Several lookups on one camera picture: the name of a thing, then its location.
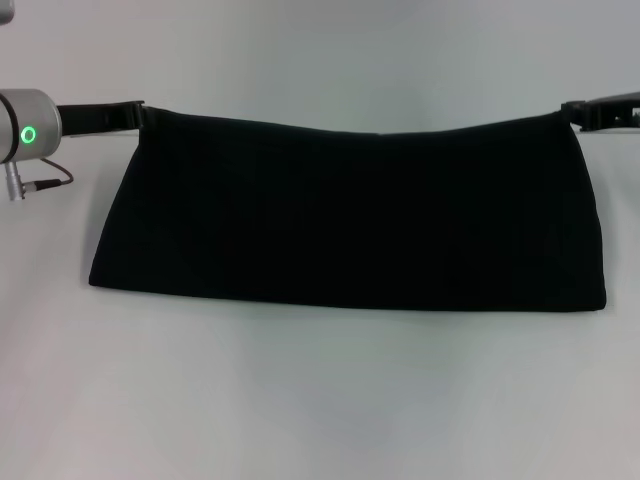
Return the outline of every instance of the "white background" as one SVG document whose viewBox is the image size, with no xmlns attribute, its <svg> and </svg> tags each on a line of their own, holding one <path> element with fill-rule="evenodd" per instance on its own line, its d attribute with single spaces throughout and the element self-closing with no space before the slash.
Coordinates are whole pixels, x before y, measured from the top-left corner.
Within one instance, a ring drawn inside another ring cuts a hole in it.
<svg viewBox="0 0 640 480">
<path fill-rule="evenodd" d="M 632 0 L 17 0 L 0 85 L 449 129 L 640 90 L 639 14 Z M 640 478 L 640 136 L 580 136 L 609 306 L 569 315 L 91 288 L 136 141 L 65 139 L 52 159 L 76 183 L 0 195 L 0 478 Z"/>
</svg>

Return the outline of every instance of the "black cloth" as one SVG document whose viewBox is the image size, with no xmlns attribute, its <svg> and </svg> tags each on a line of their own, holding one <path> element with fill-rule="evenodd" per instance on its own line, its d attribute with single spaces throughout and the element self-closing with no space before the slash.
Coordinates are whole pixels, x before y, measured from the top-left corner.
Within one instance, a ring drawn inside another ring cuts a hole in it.
<svg viewBox="0 0 640 480">
<path fill-rule="evenodd" d="M 357 308 L 605 306 L 593 189 L 560 113 L 397 135 L 145 116 L 91 285 Z"/>
</svg>

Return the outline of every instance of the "black towel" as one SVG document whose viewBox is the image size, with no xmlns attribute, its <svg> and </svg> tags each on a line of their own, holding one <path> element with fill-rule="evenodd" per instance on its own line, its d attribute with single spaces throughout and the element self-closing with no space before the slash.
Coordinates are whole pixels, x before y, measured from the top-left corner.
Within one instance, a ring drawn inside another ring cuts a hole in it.
<svg viewBox="0 0 640 480">
<path fill-rule="evenodd" d="M 91 285 L 357 308 L 606 303 L 585 161 L 560 113 L 336 133 L 147 109 Z"/>
</svg>

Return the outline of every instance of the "cable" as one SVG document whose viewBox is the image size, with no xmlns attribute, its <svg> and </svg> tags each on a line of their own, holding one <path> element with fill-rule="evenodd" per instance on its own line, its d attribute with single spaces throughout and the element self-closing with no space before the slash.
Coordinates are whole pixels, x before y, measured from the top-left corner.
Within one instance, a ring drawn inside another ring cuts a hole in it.
<svg viewBox="0 0 640 480">
<path fill-rule="evenodd" d="M 70 183 L 73 182 L 74 178 L 72 173 L 69 170 L 67 170 L 61 165 L 58 165 L 55 162 L 52 162 L 48 158 L 41 158 L 40 160 L 46 163 L 47 165 L 50 165 L 57 170 L 60 170 L 69 178 L 67 180 L 60 180 L 58 178 L 54 178 L 53 180 L 36 180 L 35 182 L 27 182 L 23 185 L 23 191 L 25 193 L 39 192 L 40 190 L 46 190 L 47 188 L 54 188 L 54 187 L 60 187 L 62 185 L 69 185 Z"/>
<path fill-rule="evenodd" d="M 61 165 L 58 165 L 57 163 L 52 162 L 48 158 L 41 158 L 40 160 L 43 161 L 44 163 L 46 163 L 47 165 L 51 165 L 53 168 L 57 168 L 62 173 L 64 173 L 67 177 L 69 177 L 68 180 L 63 180 L 61 185 L 69 185 L 70 183 L 73 182 L 74 178 L 73 178 L 73 175 L 71 174 L 71 172 L 69 170 L 67 170 L 66 168 L 64 168 Z"/>
</svg>

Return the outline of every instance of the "green indicator light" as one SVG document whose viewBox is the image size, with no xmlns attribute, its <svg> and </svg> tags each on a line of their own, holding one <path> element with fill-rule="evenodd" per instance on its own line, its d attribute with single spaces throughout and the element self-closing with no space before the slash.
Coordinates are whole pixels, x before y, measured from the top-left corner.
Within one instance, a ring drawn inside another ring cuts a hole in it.
<svg viewBox="0 0 640 480">
<path fill-rule="evenodd" d="M 20 134 L 20 138 L 27 145 L 33 143 L 36 139 L 36 129 L 33 127 L 24 127 L 22 129 L 22 133 Z"/>
</svg>

